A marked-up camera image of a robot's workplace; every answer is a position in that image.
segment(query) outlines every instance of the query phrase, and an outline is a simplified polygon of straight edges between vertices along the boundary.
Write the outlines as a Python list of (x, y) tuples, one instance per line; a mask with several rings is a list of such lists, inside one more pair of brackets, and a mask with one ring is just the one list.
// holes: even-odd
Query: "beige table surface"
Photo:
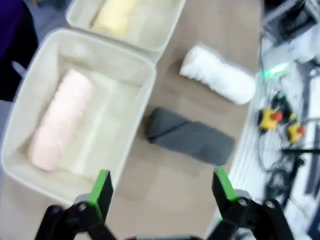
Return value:
[[(198, 42), (254, 72), (260, 15), (258, 0), (187, 0), (157, 65), (157, 81), (146, 114), (155, 107), (166, 107), (217, 128), (238, 143), (248, 105), (235, 105), (178, 73), (182, 59)], [(203, 236), (216, 209), (211, 193), (214, 167), (148, 144), (143, 128), (142, 121), (107, 223), (119, 238), (152, 233)], [(32, 240), (45, 209), (54, 203), (8, 177), (0, 201), (2, 240)]]

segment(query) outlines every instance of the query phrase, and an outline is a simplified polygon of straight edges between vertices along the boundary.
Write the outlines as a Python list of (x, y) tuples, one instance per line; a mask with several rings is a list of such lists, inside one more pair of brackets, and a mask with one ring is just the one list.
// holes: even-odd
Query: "towel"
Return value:
[(152, 112), (146, 138), (152, 144), (215, 166), (226, 164), (235, 145), (232, 137), (217, 129), (162, 107)]

